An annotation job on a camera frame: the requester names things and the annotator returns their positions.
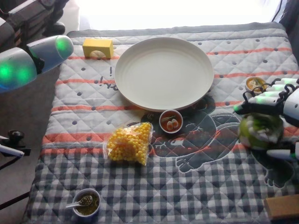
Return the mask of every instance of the bowl of red sauce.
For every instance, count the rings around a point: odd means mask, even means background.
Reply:
[[[183,117],[176,110],[167,110],[161,114],[159,125],[166,133],[173,134],[182,128]]]

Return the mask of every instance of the yellow block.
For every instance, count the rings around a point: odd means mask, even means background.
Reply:
[[[89,57],[94,50],[103,52],[106,58],[113,56],[113,43],[111,40],[85,39],[83,43],[83,52],[85,57]]]

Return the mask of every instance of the white oval plate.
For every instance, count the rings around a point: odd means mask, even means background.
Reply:
[[[150,111],[183,109],[210,89],[214,70],[197,46],[176,38],[141,41],[126,50],[115,68],[119,91]]]

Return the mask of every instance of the wooden block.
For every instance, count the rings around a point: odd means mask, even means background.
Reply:
[[[113,43],[111,40],[85,39],[83,43],[84,56],[89,57],[94,50],[99,50],[105,54],[106,58],[111,58],[114,52]]]
[[[299,195],[266,198],[264,204],[271,220],[299,217]]]

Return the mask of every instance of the quilted tablecloth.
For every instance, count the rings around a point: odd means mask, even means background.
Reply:
[[[241,118],[232,113],[243,101],[247,77],[269,83],[299,78],[280,24],[87,30],[68,36],[74,53],[60,67],[24,223],[82,223],[65,206],[84,188],[101,195],[100,211],[89,223],[269,223],[263,199],[299,193],[298,165],[246,150],[237,139]],[[189,41],[206,52],[215,71],[208,94],[181,111],[184,126],[177,135],[165,135],[159,114],[131,105],[114,81],[122,53],[154,37]],[[85,58],[85,38],[113,40],[113,58]],[[141,121],[154,126],[147,165],[104,160],[105,137]],[[285,123],[286,138],[298,135]]]

